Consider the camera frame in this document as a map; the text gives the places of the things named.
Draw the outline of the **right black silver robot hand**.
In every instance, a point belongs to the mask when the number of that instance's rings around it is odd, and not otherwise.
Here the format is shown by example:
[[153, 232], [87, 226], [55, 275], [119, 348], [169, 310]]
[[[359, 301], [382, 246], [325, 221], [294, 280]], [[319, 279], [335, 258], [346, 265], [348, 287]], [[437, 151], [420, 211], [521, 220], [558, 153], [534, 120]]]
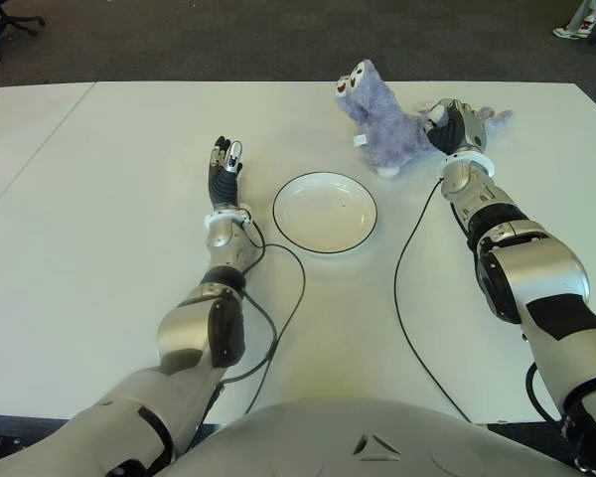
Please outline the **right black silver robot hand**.
[[439, 100], [428, 111], [423, 128], [431, 144], [446, 155], [486, 150], [487, 133], [482, 114], [459, 99]]

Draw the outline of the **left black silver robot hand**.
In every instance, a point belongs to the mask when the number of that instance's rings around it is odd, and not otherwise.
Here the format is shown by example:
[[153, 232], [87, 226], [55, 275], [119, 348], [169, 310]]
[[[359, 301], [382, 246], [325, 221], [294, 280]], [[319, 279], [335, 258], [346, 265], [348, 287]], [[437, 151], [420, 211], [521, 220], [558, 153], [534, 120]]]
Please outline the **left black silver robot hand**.
[[214, 210], [238, 206], [237, 177], [242, 169], [242, 144], [220, 136], [212, 149], [208, 191]]

